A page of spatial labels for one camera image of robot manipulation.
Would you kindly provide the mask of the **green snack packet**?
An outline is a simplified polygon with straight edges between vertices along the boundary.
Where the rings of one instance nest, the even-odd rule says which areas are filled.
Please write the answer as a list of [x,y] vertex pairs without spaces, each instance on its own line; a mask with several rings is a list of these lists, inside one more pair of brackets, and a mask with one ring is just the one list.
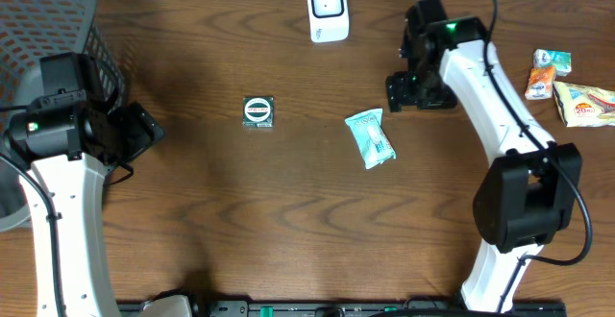
[[378,108],[345,119],[366,169],[396,158],[396,152],[381,128],[382,114],[383,109]]

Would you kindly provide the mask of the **orange snack packet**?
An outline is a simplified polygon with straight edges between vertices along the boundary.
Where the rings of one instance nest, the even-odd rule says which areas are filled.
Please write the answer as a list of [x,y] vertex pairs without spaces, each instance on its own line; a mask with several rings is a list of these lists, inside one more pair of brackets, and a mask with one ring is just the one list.
[[534,67],[529,74],[525,97],[528,100],[544,100],[553,97],[556,68],[553,65]]

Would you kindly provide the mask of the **small teal white packet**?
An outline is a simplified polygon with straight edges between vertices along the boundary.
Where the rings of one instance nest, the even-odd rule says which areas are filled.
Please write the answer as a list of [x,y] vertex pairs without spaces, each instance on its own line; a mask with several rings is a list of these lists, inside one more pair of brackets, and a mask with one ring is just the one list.
[[533,53],[533,66],[535,68],[554,66],[557,76],[566,77],[572,72],[572,54],[563,51],[536,49]]

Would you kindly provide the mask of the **round white red lid cup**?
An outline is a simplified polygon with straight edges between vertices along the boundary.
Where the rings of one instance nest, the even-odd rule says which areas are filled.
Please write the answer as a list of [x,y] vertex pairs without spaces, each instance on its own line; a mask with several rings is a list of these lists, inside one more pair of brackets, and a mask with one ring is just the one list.
[[271,96],[245,97],[242,125],[247,128],[272,128],[274,110],[274,98]]

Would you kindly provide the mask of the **white blue snack bag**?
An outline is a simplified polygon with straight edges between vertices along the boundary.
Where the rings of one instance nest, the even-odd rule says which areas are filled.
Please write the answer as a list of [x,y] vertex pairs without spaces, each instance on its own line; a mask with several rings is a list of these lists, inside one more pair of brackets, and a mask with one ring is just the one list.
[[555,81],[553,97],[567,127],[614,125],[614,91]]

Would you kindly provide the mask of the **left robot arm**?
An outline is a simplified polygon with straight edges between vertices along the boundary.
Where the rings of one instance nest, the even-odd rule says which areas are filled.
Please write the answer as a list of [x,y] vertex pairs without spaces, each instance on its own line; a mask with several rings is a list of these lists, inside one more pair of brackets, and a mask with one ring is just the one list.
[[39,316],[190,316],[190,299],[165,294],[120,304],[103,235],[107,176],[160,141],[138,102],[113,109],[88,91],[43,96],[11,119],[6,138],[32,224]]

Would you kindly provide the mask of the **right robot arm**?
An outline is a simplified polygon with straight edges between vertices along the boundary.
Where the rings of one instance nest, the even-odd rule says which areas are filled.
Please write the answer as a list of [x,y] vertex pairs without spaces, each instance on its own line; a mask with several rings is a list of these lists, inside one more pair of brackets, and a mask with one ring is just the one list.
[[580,152],[556,143],[529,113],[500,65],[490,29],[478,18],[408,15],[400,55],[407,70],[385,83],[390,109],[461,105],[479,136],[489,165],[473,201],[481,243],[458,296],[467,310],[509,313],[531,262],[570,266],[587,256],[590,226],[579,255],[541,254],[569,226],[573,205],[582,200]]

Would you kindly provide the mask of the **white barcode scanner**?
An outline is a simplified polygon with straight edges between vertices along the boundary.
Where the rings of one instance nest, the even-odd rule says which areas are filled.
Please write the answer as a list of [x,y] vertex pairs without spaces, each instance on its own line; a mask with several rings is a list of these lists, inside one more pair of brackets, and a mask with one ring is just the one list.
[[314,43],[341,41],[350,33],[347,0],[307,0],[310,39]]

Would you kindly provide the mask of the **grey plastic mesh basket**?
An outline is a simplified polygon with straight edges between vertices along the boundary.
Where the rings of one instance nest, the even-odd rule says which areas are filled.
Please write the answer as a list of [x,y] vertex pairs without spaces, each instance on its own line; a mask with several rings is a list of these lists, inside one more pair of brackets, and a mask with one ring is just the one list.
[[96,0],[1,0],[1,131],[44,94],[40,60],[62,53],[87,54],[95,59],[108,100],[117,94],[109,111],[111,133],[124,158],[128,140],[117,128],[115,116],[127,105],[128,87],[104,36],[95,22]]

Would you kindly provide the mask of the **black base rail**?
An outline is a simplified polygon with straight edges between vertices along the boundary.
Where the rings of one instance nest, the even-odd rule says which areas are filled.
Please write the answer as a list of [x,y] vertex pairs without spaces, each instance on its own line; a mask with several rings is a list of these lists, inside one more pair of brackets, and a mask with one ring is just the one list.
[[[145,303],[118,304],[121,316],[138,316]],[[275,303],[239,300],[211,302],[195,306],[196,316],[209,317],[370,317],[370,316],[520,316],[567,317],[563,303],[515,303],[502,314],[476,312],[453,306],[449,301],[411,298],[405,303]]]

